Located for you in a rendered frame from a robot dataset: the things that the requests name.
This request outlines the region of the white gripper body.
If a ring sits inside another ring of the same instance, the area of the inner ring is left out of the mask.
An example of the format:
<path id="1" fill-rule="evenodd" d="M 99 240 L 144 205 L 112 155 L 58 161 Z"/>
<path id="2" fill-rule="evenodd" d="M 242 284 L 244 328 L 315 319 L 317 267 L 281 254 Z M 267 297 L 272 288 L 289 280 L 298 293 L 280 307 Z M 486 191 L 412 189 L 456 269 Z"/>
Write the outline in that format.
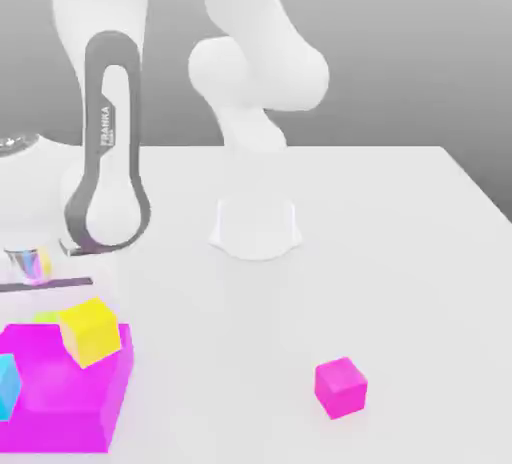
<path id="1" fill-rule="evenodd" d="M 59 310 L 96 295 L 90 277 L 58 278 L 44 283 L 0 284 L 0 315 Z"/>

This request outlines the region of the small yellow cube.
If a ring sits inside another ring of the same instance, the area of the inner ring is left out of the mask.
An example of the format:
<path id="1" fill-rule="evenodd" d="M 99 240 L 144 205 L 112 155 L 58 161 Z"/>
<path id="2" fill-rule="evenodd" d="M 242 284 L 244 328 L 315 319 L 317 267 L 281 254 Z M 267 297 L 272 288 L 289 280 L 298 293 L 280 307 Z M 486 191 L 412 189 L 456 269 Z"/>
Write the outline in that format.
<path id="1" fill-rule="evenodd" d="M 63 345 L 81 369 L 122 348 L 116 314 L 99 297 L 57 312 Z"/>

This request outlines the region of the small cyan cube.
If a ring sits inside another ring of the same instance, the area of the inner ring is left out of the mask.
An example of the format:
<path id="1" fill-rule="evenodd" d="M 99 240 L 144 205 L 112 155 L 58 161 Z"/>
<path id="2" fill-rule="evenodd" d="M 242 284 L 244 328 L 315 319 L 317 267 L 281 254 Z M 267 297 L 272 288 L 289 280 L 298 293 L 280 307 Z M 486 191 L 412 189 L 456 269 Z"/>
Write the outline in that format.
<path id="1" fill-rule="evenodd" d="M 8 421 L 21 391 L 21 378 L 13 354 L 0 354 L 0 421 Z"/>

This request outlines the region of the small magenta cube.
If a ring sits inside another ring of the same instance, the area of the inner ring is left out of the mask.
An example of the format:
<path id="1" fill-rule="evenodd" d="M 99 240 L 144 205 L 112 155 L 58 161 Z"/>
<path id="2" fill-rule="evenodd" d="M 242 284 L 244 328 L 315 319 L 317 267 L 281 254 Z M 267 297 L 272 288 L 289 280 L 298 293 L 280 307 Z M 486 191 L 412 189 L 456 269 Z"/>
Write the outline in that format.
<path id="1" fill-rule="evenodd" d="M 368 380 L 349 357 L 315 368 L 314 394 L 331 420 L 363 410 L 367 388 Z"/>

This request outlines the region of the large magenta box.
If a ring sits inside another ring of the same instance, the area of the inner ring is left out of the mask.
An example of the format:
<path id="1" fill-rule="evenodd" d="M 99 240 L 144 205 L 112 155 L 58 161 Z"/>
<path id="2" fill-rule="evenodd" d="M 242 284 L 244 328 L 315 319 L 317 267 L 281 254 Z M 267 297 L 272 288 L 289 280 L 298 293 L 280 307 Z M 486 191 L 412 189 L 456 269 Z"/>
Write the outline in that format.
<path id="1" fill-rule="evenodd" d="M 0 453 L 106 453 L 133 369 L 130 326 L 122 348 L 82 369 L 63 346 L 56 324 L 9 324 L 0 354 L 12 354 L 21 392 L 0 421 Z"/>

